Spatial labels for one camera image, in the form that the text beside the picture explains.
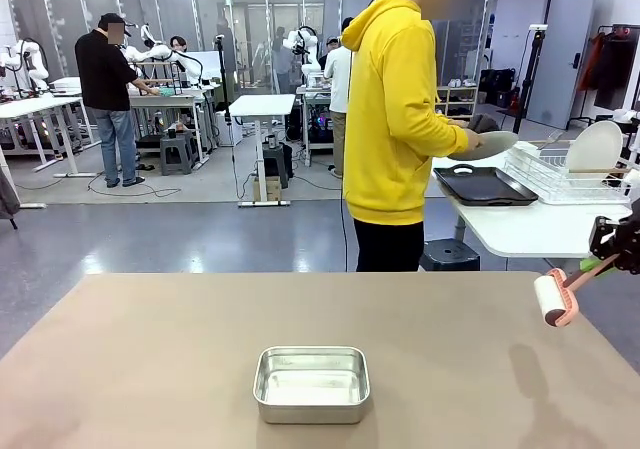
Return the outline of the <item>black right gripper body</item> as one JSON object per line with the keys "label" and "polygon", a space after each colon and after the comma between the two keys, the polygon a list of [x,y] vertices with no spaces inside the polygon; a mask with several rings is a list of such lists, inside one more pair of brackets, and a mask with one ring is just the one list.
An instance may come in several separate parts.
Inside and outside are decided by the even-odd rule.
{"label": "black right gripper body", "polygon": [[639,268],[639,217],[623,219],[617,229],[618,258],[634,259],[635,269]]}

